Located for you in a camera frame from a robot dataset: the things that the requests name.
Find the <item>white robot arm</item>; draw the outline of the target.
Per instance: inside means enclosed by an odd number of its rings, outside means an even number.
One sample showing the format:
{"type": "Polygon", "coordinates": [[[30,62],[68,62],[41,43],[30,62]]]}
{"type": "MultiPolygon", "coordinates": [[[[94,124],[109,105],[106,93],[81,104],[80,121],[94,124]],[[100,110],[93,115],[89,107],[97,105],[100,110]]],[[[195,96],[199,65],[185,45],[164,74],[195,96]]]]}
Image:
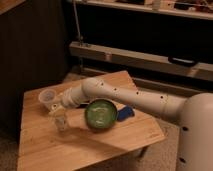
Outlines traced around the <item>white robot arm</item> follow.
{"type": "Polygon", "coordinates": [[[175,120],[181,127],[177,171],[213,171],[213,93],[188,98],[115,87],[98,78],[87,78],[76,87],[53,95],[52,115],[64,115],[82,102],[104,98],[154,116],[175,120]]]}

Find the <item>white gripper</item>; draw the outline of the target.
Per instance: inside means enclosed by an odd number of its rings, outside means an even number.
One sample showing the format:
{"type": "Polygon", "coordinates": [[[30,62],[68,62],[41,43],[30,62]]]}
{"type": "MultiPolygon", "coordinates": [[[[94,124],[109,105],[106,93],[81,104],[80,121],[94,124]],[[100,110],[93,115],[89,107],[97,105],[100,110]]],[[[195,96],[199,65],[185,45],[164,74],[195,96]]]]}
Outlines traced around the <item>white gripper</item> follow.
{"type": "Polygon", "coordinates": [[[57,96],[50,105],[50,116],[62,116],[66,113],[67,109],[62,104],[62,96],[57,96]]]}

